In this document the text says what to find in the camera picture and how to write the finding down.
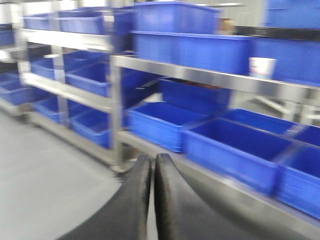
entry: white paper cup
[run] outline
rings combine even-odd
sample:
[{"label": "white paper cup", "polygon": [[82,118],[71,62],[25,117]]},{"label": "white paper cup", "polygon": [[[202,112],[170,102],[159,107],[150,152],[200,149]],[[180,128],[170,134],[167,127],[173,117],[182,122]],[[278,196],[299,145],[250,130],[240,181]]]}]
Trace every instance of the white paper cup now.
[{"label": "white paper cup", "polygon": [[274,74],[276,59],[265,57],[250,57],[250,76],[270,79]]}]

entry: metal post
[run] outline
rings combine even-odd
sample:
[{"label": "metal post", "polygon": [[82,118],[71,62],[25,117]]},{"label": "metal post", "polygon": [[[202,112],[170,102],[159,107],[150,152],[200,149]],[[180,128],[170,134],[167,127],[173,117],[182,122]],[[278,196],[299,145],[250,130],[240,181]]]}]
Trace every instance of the metal post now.
[{"label": "metal post", "polygon": [[113,98],[113,113],[112,113],[112,140],[113,140],[113,159],[120,168],[124,167],[123,145],[118,140],[117,134],[122,130],[123,121],[123,105],[121,93],[122,69],[116,65],[114,57],[110,57],[110,72],[112,82],[112,98]]},{"label": "metal post", "polygon": [[[56,0],[51,0],[51,10],[53,12],[53,16],[50,18],[50,26],[55,31],[60,31],[60,24],[58,20],[58,10],[59,10],[59,3]],[[66,77],[65,77],[65,69],[64,69],[64,51],[61,46],[51,46],[52,54],[55,56],[53,58],[53,66],[54,66],[54,74],[55,78],[58,82],[65,84]],[[62,96],[57,96],[58,98],[58,108],[61,122],[65,126],[69,126],[69,111],[68,111],[68,100]]]}]

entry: storage rack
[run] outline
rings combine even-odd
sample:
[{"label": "storage rack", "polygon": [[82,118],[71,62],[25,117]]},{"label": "storage rack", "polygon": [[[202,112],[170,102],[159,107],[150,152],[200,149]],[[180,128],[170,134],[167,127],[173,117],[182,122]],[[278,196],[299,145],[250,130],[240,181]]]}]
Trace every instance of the storage rack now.
[{"label": "storage rack", "polygon": [[121,127],[122,98],[120,91],[123,68],[317,106],[320,104],[320,88],[155,62],[133,56],[115,55],[111,57],[115,102],[113,146],[114,156],[118,161],[123,160],[123,144],[130,145],[152,157],[155,157],[157,153],[168,153],[192,187],[209,203],[223,205],[225,209],[245,216],[251,221],[251,224],[263,226],[275,234],[270,239],[278,239],[276,236],[281,236],[279,239],[288,240],[319,239],[320,222],[318,220],[275,200],[263,197],[241,183],[212,173],[192,163],[183,154],[166,150],[123,129]]},{"label": "storage rack", "polygon": [[[0,1],[0,4],[21,2],[22,0]],[[24,2],[41,2],[41,0],[25,0]],[[22,27],[19,29],[19,32],[25,43],[35,42],[53,45],[55,54],[59,54],[62,47],[72,47],[91,51],[112,51],[107,36],[29,30],[23,29]],[[70,42],[60,41],[61,39],[66,39],[64,36],[73,38],[74,40]],[[26,45],[23,44],[23,42],[21,43],[21,47],[23,48],[22,52],[24,52],[26,50]],[[121,73],[123,68],[134,69],[314,106],[320,105],[320,88],[154,62],[132,56],[115,55],[111,57],[110,64],[112,98],[108,98],[67,85],[63,81],[54,81],[30,73],[28,61],[22,60],[19,60],[19,65],[22,65],[19,67],[19,70],[24,81],[28,85],[56,94],[60,96],[62,100],[70,99],[105,113],[112,114],[113,150],[106,150],[82,136],[79,136],[68,128],[68,123],[65,125],[57,124],[38,113],[31,112],[30,121],[35,125],[48,129],[66,141],[97,157],[112,166],[115,171],[125,171],[127,168],[127,164],[124,161],[123,144],[130,145],[152,157],[155,157],[157,153],[168,153],[171,155],[181,173],[188,179],[188,182],[192,187],[194,187],[208,202],[223,205],[230,211],[245,216],[246,219],[250,219],[251,223],[254,223],[257,226],[263,226],[267,230],[273,232],[275,236],[286,236],[286,238],[282,239],[319,239],[320,223],[318,220],[300,213],[282,203],[263,197],[260,194],[251,191],[241,183],[212,173],[211,171],[192,163],[186,159],[183,154],[170,152],[123,129]],[[61,108],[64,112],[67,112],[66,105],[61,106]]]},{"label": "storage rack", "polygon": [[[57,6],[58,0],[11,0],[1,1],[0,3],[11,3],[17,4],[19,8],[18,16],[24,16],[24,6],[22,3],[29,2],[50,2],[51,12],[57,13],[59,10]],[[104,20],[106,22],[114,21],[114,18],[105,13]],[[19,63],[19,73],[22,76],[23,82],[29,86],[33,86],[58,97],[59,112],[62,116],[62,123],[58,124],[47,117],[42,116],[39,113],[30,111],[28,113],[29,121],[36,126],[41,126],[44,129],[49,130],[55,135],[61,137],[67,142],[75,145],[81,150],[89,153],[96,157],[100,161],[106,163],[115,172],[123,172],[124,168],[122,162],[116,161],[114,157],[114,151],[112,149],[104,148],[92,141],[82,137],[68,128],[69,116],[68,116],[68,102],[72,100],[85,106],[91,107],[96,110],[100,110],[104,113],[112,114],[114,109],[113,100],[109,97],[104,97],[89,91],[82,90],[80,88],[65,84],[65,72],[63,69],[63,48],[72,48],[78,50],[97,51],[112,53],[113,45],[111,43],[111,37],[108,35],[94,35],[94,34],[83,34],[83,33],[72,33],[72,32],[61,32],[61,31],[49,31],[49,30],[36,30],[36,29],[24,29],[23,19],[20,17],[18,23],[17,32],[21,39],[19,44],[19,54],[21,57]],[[59,23],[57,20],[51,20],[50,24],[55,26],[55,29],[59,29]],[[51,45],[51,51],[54,56],[54,69],[57,77],[56,80],[46,78],[31,72],[30,63],[27,58],[26,46],[27,42],[34,44],[45,44]]]}]

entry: shelf frame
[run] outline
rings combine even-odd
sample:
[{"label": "shelf frame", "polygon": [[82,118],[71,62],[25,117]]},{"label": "shelf frame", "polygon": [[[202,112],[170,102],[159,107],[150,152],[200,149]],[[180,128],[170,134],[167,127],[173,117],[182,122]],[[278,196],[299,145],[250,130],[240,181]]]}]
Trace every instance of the shelf frame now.
[{"label": "shelf frame", "polygon": [[116,55],[112,58],[114,65],[120,68],[135,69],[200,84],[320,106],[320,87],[156,62],[128,55]]}]

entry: plastic storage crate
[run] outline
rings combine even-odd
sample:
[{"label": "plastic storage crate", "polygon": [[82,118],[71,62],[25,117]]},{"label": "plastic storage crate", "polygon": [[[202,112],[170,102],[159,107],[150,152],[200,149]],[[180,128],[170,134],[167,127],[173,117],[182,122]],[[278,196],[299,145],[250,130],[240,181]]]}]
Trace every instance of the plastic storage crate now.
[{"label": "plastic storage crate", "polygon": [[276,198],[320,219],[320,149],[303,145],[284,159]]},{"label": "plastic storage crate", "polygon": [[[102,55],[95,55],[91,52],[77,51],[63,56],[64,70],[66,72],[89,65],[92,62],[99,61]],[[40,76],[56,79],[53,58],[40,58],[30,63],[31,72]]]},{"label": "plastic storage crate", "polygon": [[232,176],[258,192],[274,192],[277,157],[292,142],[225,119],[209,120],[185,133],[188,159]]},{"label": "plastic storage crate", "polygon": [[96,62],[108,61],[109,54],[93,51],[74,51],[64,54],[63,60],[67,65],[72,66],[69,69],[76,69]]},{"label": "plastic storage crate", "polygon": [[59,113],[58,98],[56,96],[52,96],[47,99],[37,101],[32,104],[32,107],[35,112],[46,116],[54,122],[62,122]]},{"label": "plastic storage crate", "polygon": [[216,8],[181,1],[152,1],[135,4],[136,31],[215,34],[219,28]]},{"label": "plastic storage crate", "polygon": [[50,26],[51,13],[24,16],[24,28],[37,30],[52,30]]},{"label": "plastic storage crate", "polygon": [[320,42],[257,37],[253,57],[277,60],[275,80],[320,86]]},{"label": "plastic storage crate", "polygon": [[268,0],[265,25],[274,28],[320,29],[318,0]]},{"label": "plastic storage crate", "polygon": [[133,31],[137,57],[168,64],[179,64],[178,38],[165,32]]},{"label": "plastic storage crate", "polygon": [[31,87],[23,87],[18,81],[2,84],[0,86],[0,97],[17,106],[31,103],[34,100],[33,89]]},{"label": "plastic storage crate", "polygon": [[134,31],[138,57],[152,61],[248,75],[250,36]]},{"label": "plastic storage crate", "polygon": [[109,115],[97,110],[87,111],[70,119],[70,127],[85,138],[104,148],[111,148],[112,131]]},{"label": "plastic storage crate", "polygon": [[13,30],[0,30],[0,46],[15,44],[15,35]]},{"label": "plastic storage crate", "polygon": [[92,64],[68,72],[65,82],[77,88],[109,97],[111,82],[106,80],[109,67],[104,63]]},{"label": "plastic storage crate", "polygon": [[306,126],[298,132],[294,139],[320,147],[320,127]]},{"label": "plastic storage crate", "polygon": [[0,74],[0,85],[8,82],[20,82],[19,73],[17,71],[5,72]]},{"label": "plastic storage crate", "polygon": [[[103,11],[112,12],[113,24],[105,26]],[[132,16],[133,12],[129,9],[89,7],[85,8],[85,11],[76,14],[74,12],[65,12],[58,19],[62,32],[122,36],[129,34],[132,30]]]},{"label": "plastic storage crate", "polygon": [[165,102],[147,103],[128,110],[129,129],[135,135],[173,152],[183,148],[183,129],[204,115]]},{"label": "plastic storage crate", "polygon": [[189,85],[171,77],[160,78],[160,81],[162,99],[168,104],[204,115],[216,115],[228,109],[231,96],[229,89]]},{"label": "plastic storage crate", "polygon": [[281,135],[287,134],[287,131],[295,125],[295,123],[292,121],[286,121],[280,118],[267,116],[244,109],[230,110],[221,115],[221,117],[240,124]]},{"label": "plastic storage crate", "polygon": [[[81,105],[77,102],[68,100],[68,110],[69,110],[69,117],[75,117],[83,112],[90,110],[91,108]],[[61,113],[59,112],[59,104],[57,96],[52,96],[44,100],[37,101],[33,103],[33,109],[50,118],[51,120],[62,123]]]}]

